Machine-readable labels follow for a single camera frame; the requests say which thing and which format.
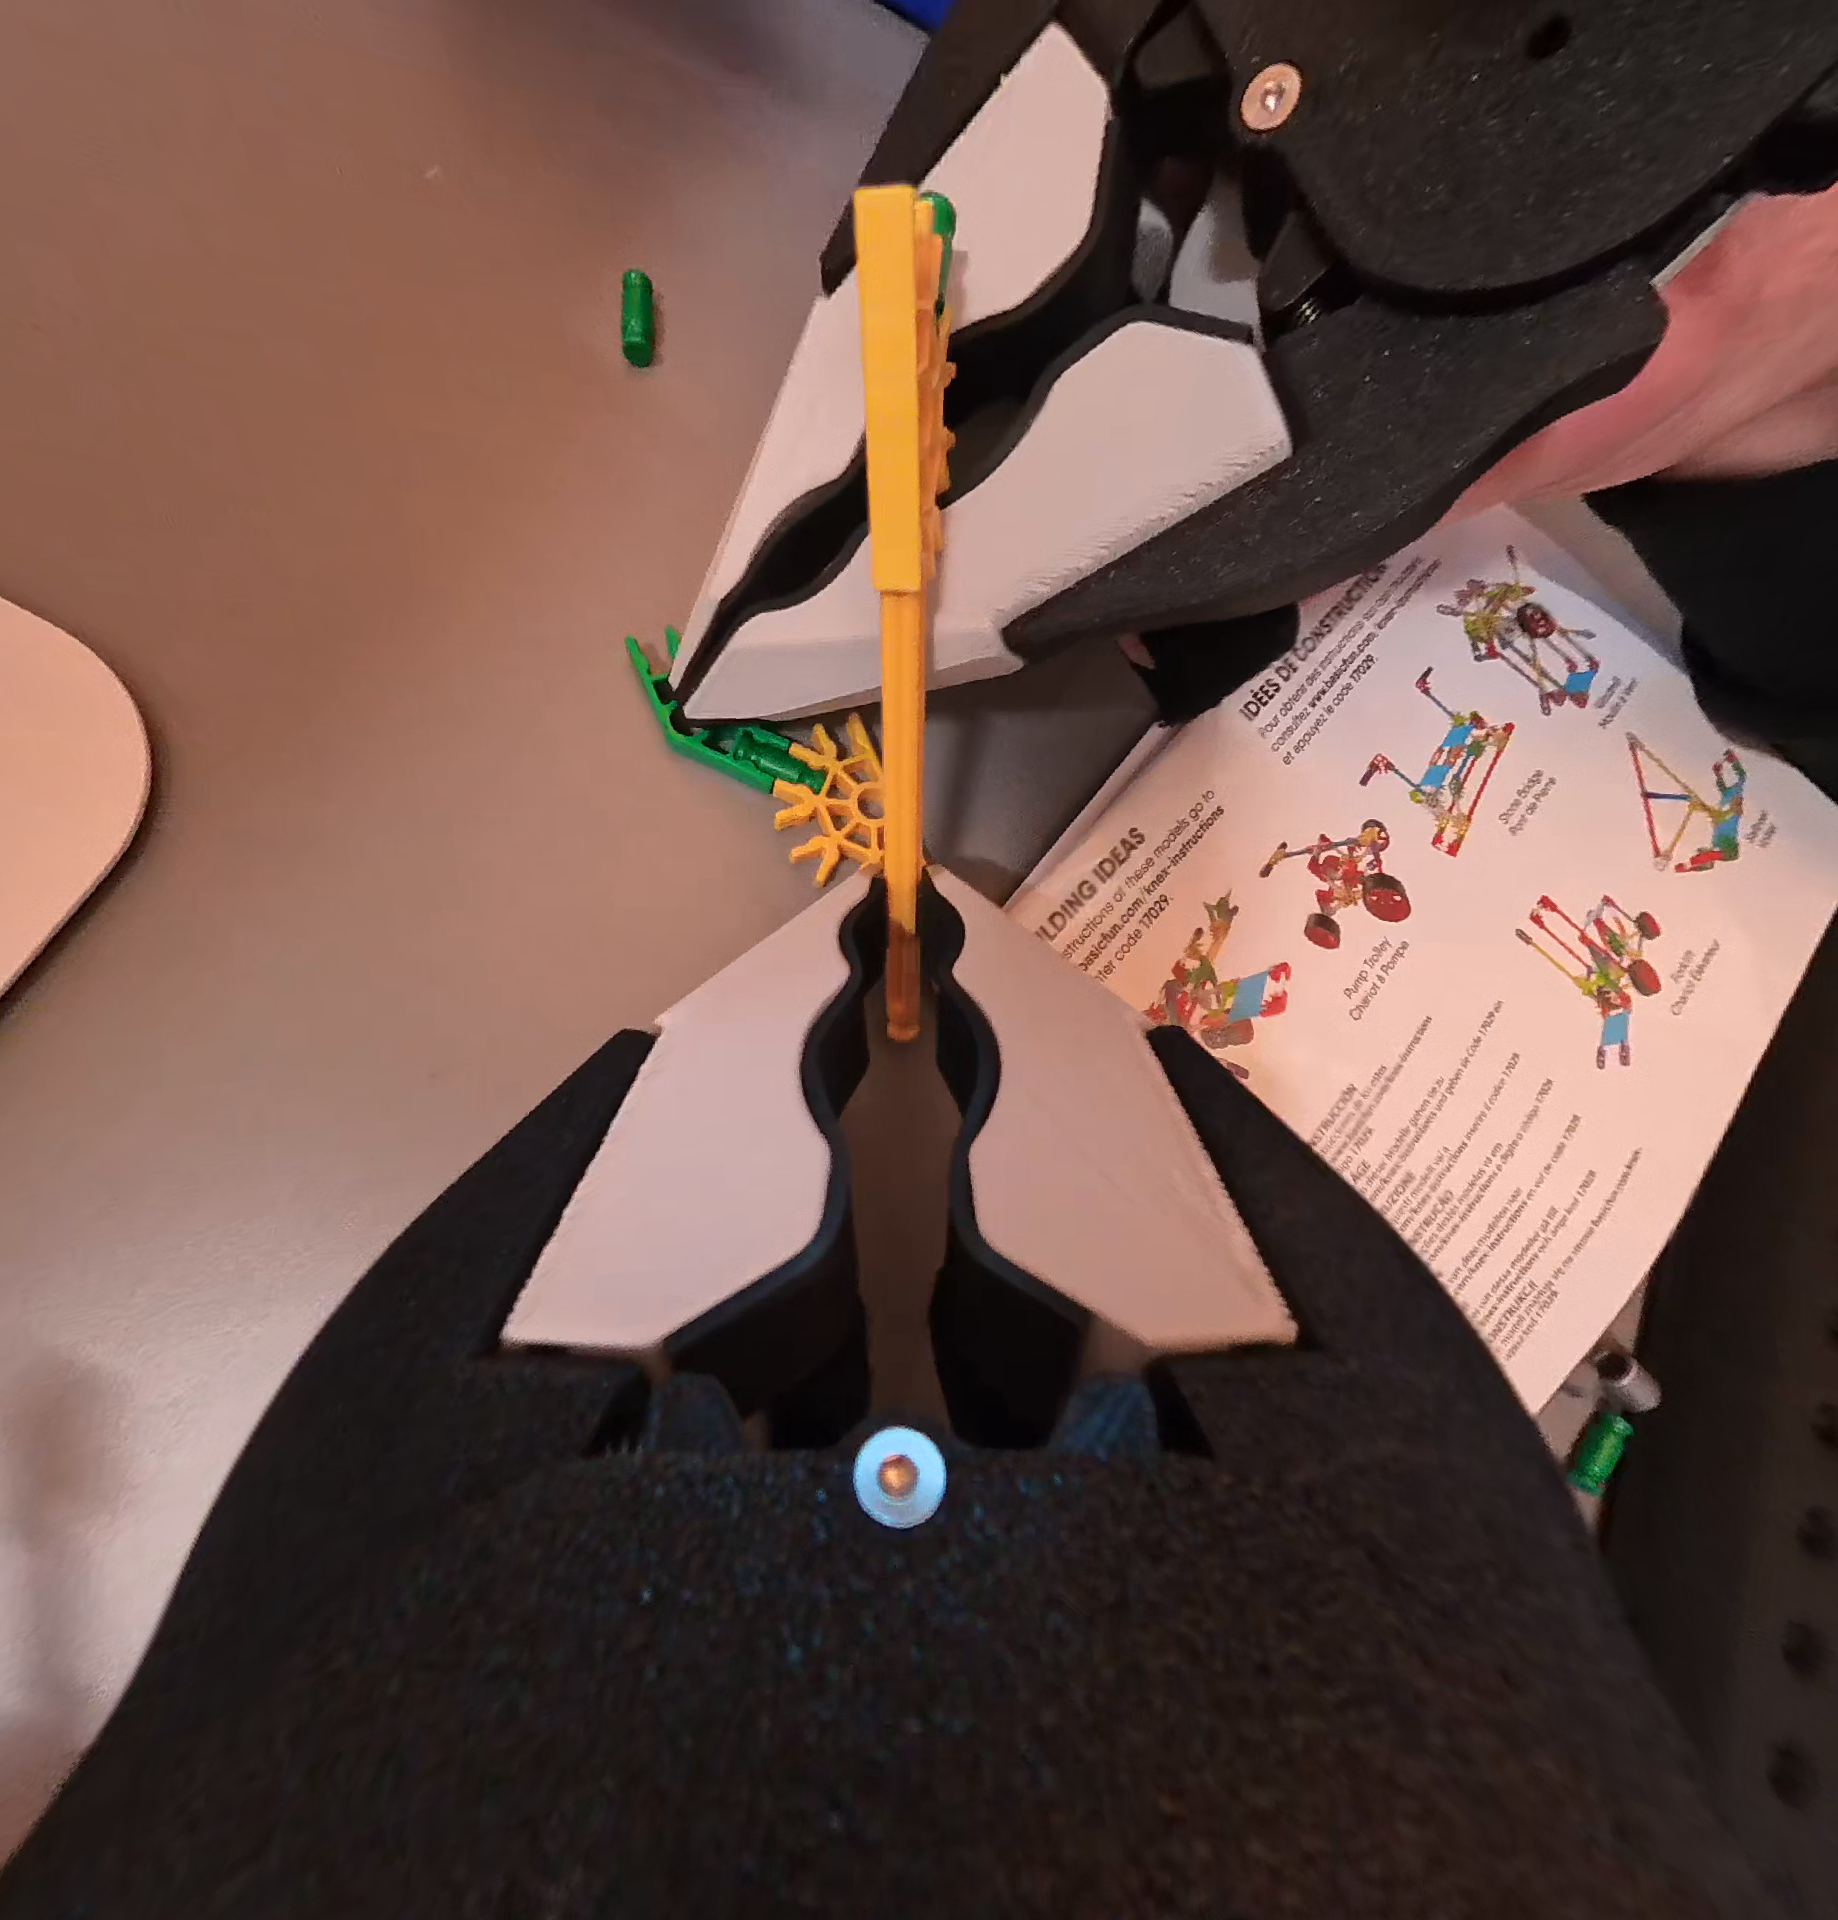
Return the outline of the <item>person's right hand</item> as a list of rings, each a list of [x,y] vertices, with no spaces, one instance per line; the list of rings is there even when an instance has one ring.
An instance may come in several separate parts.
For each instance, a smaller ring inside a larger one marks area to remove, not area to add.
[[[1520,445],[1451,523],[1631,482],[1752,482],[1838,459],[1838,184],[1743,202],[1661,298],[1650,361]]]

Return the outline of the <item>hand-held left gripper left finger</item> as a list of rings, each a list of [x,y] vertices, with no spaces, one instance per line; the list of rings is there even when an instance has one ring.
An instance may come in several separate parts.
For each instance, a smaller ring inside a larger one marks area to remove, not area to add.
[[[840,923],[864,903],[864,873],[837,881],[653,1017],[498,1330],[513,1348],[652,1355],[814,1241],[837,1149],[804,1048],[850,983]]]

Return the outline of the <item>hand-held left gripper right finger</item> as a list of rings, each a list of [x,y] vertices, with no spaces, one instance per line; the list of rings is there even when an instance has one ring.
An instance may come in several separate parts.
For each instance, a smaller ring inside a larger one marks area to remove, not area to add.
[[[967,1031],[976,1241],[1149,1355],[1295,1344],[1144,1017],[950,867],[938,1008]]]

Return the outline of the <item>white instruction booklet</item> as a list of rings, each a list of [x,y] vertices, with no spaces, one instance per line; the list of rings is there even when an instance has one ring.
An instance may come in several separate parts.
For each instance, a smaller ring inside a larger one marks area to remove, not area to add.
[[[1149,725],[1009,911],[1248,1079],[1538,1416],[1667,1248],[1838,911],[1838,803],[1484,510]]]

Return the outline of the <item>white metal stand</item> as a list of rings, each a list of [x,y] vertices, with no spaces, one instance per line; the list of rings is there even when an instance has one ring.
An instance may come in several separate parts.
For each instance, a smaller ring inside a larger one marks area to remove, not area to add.
[[[149,778],[149,731],[117,674],[0,597],[0,999],[117,867]]]

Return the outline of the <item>yellow rod with connectors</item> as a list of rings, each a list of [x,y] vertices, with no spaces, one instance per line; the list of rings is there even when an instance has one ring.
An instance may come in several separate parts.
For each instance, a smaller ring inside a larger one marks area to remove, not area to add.
[[[950,267],[917,186],[850,190],[864,324],[869,576],[881,591],[932,587],[950,483],[955,309]]]

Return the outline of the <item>green fan connector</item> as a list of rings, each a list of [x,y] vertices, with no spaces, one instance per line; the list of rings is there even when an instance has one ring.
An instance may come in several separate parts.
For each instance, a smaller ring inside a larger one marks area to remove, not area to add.
[[[636,637],[622,642],[622,650],[630,650],[630,666],[636,666],[640,686],[645,686],[645,702],[653,713],[659,743],[674,756],[769,793],[763,772],[752,772],[736,750],[715,748],[704,731],[674,722],[674,701],[672,701],[666,679],[653,674],[653,663],[645,658],[645,647]]]

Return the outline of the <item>orange fan connector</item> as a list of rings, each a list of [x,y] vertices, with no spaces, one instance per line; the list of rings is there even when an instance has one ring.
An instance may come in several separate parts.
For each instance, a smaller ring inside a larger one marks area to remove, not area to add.
[[[774,832],[789,863],[827,889],[837,873],[883,867],[883,762],[869,722],[850,712],[840,731],[808,725],[789,743],[789,778],[774,778]]]

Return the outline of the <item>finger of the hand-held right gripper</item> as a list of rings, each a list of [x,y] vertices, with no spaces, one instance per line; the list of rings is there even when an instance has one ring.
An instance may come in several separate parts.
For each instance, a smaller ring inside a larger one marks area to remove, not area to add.
[[[1009,679],[1009,622],[1287,459],[1252,339],[1196,317],[1133,309],[1077,351],[1016,445],[943,507],[929,686]],[[869,545],[726,642],[689,642],[689,722],[799,722],[881,701]]]
[[[1039,29],[917,176],[959,216],[955,237],[955,491],[967,528],[1034,386],[1113,291],[1079,286],[1079,249],[1113,279],[1116,153],[1108,88],[1065,29]],[[674,650],[682,684],[871,684],[881,591],[864,538],[856,271],[808,306],[782,391],[717,532]]]

